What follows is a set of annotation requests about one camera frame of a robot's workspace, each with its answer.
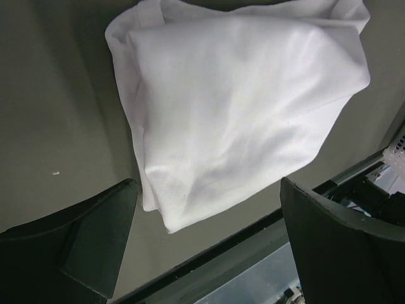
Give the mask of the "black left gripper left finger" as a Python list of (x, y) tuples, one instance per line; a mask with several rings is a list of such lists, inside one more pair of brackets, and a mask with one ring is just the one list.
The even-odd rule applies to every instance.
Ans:
[(115, 292), (138, 185), (1, 233), (1, 303), (106, 303)]

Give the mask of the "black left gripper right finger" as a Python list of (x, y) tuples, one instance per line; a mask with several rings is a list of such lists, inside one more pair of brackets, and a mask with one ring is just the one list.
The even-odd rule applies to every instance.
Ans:
[(404, 228), (286, 177), (280, 201), (306, 303), (404, 303)]

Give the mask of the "white t shirt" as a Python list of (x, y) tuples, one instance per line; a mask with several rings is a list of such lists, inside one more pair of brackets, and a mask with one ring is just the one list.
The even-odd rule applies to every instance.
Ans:
[(142, 206), (177, 232), (311, 163), (370, 83), (362, 1), (141, 1), (106, 28)]

